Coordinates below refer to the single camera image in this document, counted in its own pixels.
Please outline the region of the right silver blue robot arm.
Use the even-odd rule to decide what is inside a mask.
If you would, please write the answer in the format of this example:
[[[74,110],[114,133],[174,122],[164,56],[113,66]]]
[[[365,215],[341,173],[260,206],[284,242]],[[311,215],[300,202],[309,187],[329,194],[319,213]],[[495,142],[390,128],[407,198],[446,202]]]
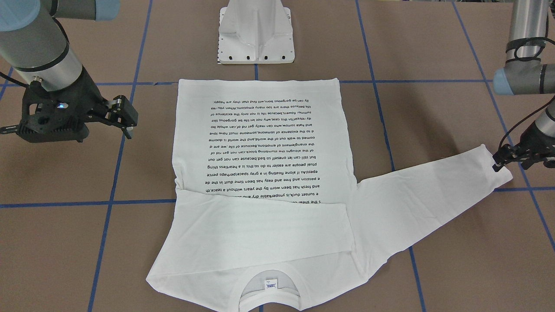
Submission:
[[[137,111],[119,95],[109,101],[73,52],[58,18],[113,20],[118,0],[3,0],[0,52],[23,81],[22,116],[1,134],[16,133],[30,143],[82,142],[89,122],[132,137]]]

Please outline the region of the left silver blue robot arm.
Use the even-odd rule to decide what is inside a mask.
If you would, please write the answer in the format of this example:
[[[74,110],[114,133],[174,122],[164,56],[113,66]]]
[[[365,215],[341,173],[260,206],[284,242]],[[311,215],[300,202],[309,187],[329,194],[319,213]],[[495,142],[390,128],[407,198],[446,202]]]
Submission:
[[[493,86],[498,95],[553,94],[555,66],[544,64],[541,53],[548,37],[549,0],[516,0],[512,8],[512,24],[506,45],[506,62],[494,73]],[[493,170],[519,162],[523,169],[535,163],[554,167],[555,104],[550,100],[536,110],[537,119],[522,133],[514,146],[500,142],[493,155]]]

